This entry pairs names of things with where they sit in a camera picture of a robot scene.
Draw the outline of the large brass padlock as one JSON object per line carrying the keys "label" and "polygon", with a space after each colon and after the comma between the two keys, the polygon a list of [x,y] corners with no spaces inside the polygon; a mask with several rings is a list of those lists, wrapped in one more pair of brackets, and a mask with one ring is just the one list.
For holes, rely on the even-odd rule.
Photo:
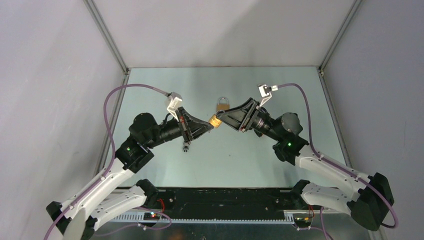
{"label": "large brass padlock", "polygon": [[226,111],[230,109],[230,103],[227,97],[220,97],[216,104],[216,111]]}

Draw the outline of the small brass padlock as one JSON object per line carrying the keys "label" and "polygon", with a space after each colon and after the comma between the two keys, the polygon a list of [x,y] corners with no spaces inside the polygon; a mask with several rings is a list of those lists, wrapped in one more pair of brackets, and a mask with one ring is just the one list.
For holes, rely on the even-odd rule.
{"label": "small brass padlock", "polygon": [[217,114],[213,114],[210,119],[208,120],[208,122],[214,127],[214,128],[218,128],[221,124],[222,121],[220,119],[218,119]]}

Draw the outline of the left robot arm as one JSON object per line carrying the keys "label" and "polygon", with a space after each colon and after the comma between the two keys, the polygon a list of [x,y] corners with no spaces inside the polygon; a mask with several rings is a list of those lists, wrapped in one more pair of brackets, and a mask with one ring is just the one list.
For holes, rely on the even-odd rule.
{"label": "left robot arm", "polygon": [[139,180],[118,196],[109,198],[109,195],[154,157],[152,148],[179,137],[190,143],[214,128],[183,107],[177,108],[175,116],[158,124],[150,113],[137,115],[129,127],[128,138],[114,149],[109,165],[68,200],[53,201],[46,207],[52,226],[64,238],[88,240],[105,223],[128,210],[156,206],[158,190],[148,179]]}

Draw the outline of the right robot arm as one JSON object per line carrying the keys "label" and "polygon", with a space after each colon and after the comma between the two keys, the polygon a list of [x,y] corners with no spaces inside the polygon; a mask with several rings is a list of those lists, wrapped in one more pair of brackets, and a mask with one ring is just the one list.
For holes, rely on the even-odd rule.
{"label": "right robot arm", "polygon": [[276,157],[310,172],[319,174],[334,184],[325,187],[309,180],[300,180],[292,189],[291,204],[297,209],[308,205],[322,206],[347,214],[369,231],[377,231],[394,204],[386,176],[349,168],[299,136],[303,130],[298,115],[286,112],[278,118],[249,98],[238,107],[220,110],[216,118],[236,131],[255,131],[276,141],[272,149]]}

